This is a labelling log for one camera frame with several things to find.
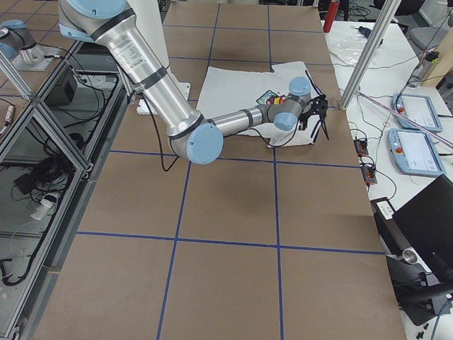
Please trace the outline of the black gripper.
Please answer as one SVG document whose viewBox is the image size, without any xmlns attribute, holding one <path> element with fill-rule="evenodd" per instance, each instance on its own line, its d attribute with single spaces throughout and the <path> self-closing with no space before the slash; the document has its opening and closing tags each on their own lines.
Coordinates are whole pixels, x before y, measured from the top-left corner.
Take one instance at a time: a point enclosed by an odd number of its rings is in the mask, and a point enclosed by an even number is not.
<svg viewBox="0 0 453 340">
<path fill-rule="evenodd" d="M 328 101 L 326 100 L 326 95 L 321 94 L 317 97 L 311 99 L 306 107 L 306 110 L 299 115 L 299 122 L 301 123 L 300 130 L 307 129 L 308 120 L 311 116 L 317 115 L 320 117 L 321 129 L 323 130 L 326 139 L 329 139 L 328 128 L 326 125 L 326 116 L 328 110 Z"/>
</svg>

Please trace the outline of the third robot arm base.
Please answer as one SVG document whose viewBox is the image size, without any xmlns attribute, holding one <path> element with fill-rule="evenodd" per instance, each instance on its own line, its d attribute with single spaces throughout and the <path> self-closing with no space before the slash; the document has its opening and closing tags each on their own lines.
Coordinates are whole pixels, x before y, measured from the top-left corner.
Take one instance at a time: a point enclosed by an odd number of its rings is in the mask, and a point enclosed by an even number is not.
<svg viewBox="0 0 453 340">
<path fill-rule="evenodd" d="M 52 61 L 52 57 L 45 57 L 49 49 L 37 44 L 23 21 L 13 19 L 1 23 L 1 52 L 18 71 L 45 71 Z"/>
</svg>

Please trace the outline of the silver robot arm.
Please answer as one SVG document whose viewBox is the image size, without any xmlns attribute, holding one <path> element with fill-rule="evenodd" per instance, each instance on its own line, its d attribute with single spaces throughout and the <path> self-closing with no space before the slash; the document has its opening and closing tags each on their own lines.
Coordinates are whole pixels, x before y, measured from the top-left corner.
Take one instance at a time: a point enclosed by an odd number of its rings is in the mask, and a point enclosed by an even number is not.
<svg viewBox="0 0 453 340">
<path fill-rule="evenodd" d="M 289 83 L 280 102 L 266 101 L 255 107 L 206 119 L 193 109 L 165 66 L 137 28 L 137 16 L 127 1 L 59 1 L 62 35 L 106 47 L 117 66 L 147 100 L 148 107 L 164 121 L 170 148 L 194 164 L 209 164 L 221 154 L 224 137 L 272 123 L 283 131 L 305 130 L 311 116 L 327 130 L 327 101 L 323 94 L 311 97 L 314 83 L 299 76 Z"/>
</svg>

